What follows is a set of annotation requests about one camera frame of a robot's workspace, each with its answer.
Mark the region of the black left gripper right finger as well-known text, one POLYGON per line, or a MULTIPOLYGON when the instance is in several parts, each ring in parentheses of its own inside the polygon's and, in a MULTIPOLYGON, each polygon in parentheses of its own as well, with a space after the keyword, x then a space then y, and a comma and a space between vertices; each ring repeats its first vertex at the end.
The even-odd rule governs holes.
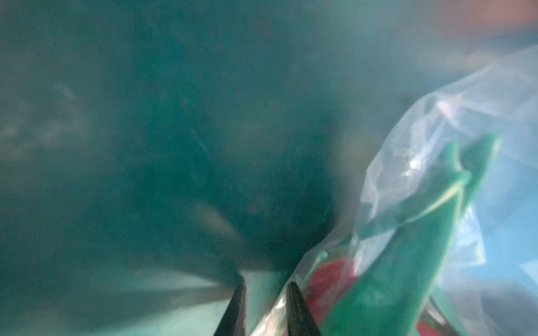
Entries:
POLYGON ((286 310, 289 336, 322 335, 295 281, 287 285, 286 310))

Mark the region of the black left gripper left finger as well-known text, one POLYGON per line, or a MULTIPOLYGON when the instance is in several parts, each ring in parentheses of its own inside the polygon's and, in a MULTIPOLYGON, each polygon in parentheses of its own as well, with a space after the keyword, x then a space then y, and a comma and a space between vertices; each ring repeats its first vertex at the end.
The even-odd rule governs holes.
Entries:
POLYGON ((239 285, 220 320, 214 336, 246 336, 247 287, 239 285))

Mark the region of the clear zip-top bag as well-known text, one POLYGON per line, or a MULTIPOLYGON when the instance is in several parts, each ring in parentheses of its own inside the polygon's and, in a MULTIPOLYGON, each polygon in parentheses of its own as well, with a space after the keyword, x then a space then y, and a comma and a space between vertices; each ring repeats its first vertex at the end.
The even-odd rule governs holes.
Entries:
POLYGON ((291 280, 323 335, 537 334, 537 48, 407 110, 291 280))

